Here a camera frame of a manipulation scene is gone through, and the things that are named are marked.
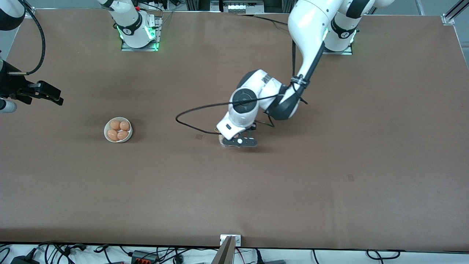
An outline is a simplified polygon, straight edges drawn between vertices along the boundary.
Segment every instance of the brown tabletop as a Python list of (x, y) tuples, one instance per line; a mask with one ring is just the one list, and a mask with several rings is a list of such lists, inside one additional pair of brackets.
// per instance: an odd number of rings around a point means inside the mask
[[(227, 101), (250, 70), (288, 82), (284, 26), (174, 13), (158, 52), (132, 53), (107, 11), (37, 17), (47, 52), (28, 79), (65, 102), (0, 116), (0, 240), (216, 246), (236, 233), (246, 247), (469, 249), (469, 75), (439, 17), (366, 16), (354, 55), (323, 56), (309, 105), (259, 125), (251, 149), (174, 117)], [(30, 70), (40, 46), (27, 19), (8, 61)], [(226, 110), (183, 121), (212, 130)], [(134, 127), (127, 143), (104, 138), (116, 116)]]

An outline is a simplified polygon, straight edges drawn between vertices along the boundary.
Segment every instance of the bowl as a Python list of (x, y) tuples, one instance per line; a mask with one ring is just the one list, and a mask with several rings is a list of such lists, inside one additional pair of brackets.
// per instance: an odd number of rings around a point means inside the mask
[[(127, 135), (127, 137), (125, 137), (123, 140), (118, 140), (118, 141), (113, 141), (111, 140), (108, 136), (107, 136), (107, 132), (109, 130), (111, 130), (111, 126), (109, 125), (111, 123), (111, 121), (113, 120), (117, 120), (119, 122), (122, 122), (122, 121), (127, 121), (129, 124), (130, 124), (130, 129), (129, 129), (129, 134)], [(123, 117), (114, 117), (113, 119), (109, 120), (107, 122), (107, 124), (104, 126), (104, 137), (106, 137), (106, 139), (109, 141), (109, 142), (112, 142), (112, 143), (124, 143), (125, 141), (128, 141), (128, 139), (130, 139), (130, 137), (132, 136), (132, 124), (130, 123), (130, 121), (127, 119), (127, 118), (123, 118)]]

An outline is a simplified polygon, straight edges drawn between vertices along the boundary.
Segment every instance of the egg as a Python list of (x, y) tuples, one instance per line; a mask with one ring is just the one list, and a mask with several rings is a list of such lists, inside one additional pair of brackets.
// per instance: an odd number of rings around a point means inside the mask
[(119, 140), (117, 135), (118, 135), (118, 133), (114, 129), (111, 129), (111, 130), (107, 131), (107, 137), (112, 141), (118, 141)]
[(129, 135), (129, 132), (127, 132), (127, 131), (121, 131), (121, 132), (117, 133), (117, 138), (118, 138), (119, 140), (123, 140), (123, 139), (126, 138), (128, 135)]
[(130, 124), (127, 121), (122, 121), (119, 127), (124, 130), (124, 131), (129, 131), (130, 129)]
[(109, 123), (109, 126), (111, 127), (111, 129), (117, 131), (117, 130), (119, 130), (119, 124), (120, 124), (120, 121), (111, 120), (111, 122)]

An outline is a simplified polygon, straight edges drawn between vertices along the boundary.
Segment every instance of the red wire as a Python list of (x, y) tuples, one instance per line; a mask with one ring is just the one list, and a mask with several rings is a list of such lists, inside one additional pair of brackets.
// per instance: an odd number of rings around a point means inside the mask
[(241, 257), (242, 264), (246, 264), (246, 262), (244, 262), (244, 258), (242, 257), (241, 251), (239, 251), (239, 248), (236, 248), (236, 250), (238, 251), (239, 256)]

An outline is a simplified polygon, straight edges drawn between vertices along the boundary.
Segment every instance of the bowl of eggs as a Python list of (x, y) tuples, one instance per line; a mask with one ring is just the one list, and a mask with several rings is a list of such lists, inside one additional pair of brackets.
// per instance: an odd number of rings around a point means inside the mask
[(104, 127), (104, 136), (110, 142), (124, 143), (132, 136), (132, 126), (126, 118), (115, 117)]

